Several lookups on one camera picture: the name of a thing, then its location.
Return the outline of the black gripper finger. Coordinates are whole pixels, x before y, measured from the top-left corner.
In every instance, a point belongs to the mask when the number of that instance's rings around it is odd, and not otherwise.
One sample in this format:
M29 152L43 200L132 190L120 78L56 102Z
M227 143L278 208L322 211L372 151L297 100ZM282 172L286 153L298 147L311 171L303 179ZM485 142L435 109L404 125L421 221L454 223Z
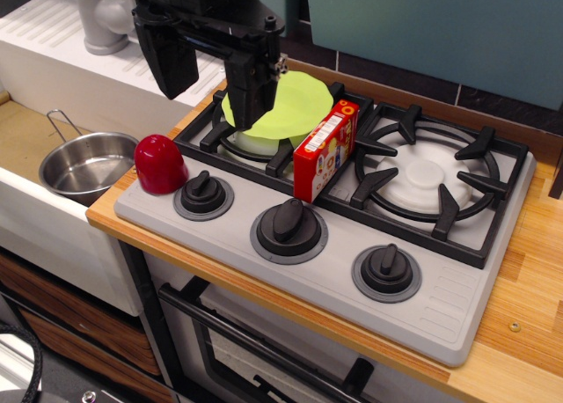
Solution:
M136 19L135 30L157 86L168 99L176 99L199 80L195 49L176 29Z
M225 62L227 93L234 125L248 130L274 107L277 85L287 72L285 55L267 57L236 53Z

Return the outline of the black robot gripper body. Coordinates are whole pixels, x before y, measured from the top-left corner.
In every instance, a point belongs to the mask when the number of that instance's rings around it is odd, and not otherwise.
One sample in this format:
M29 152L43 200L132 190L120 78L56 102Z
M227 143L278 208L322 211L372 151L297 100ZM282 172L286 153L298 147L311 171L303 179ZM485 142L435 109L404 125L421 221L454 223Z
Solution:
M224 61L237 53L266 64L281 60L284 22L260 0L135 0L133 16L151 64L191 48Z

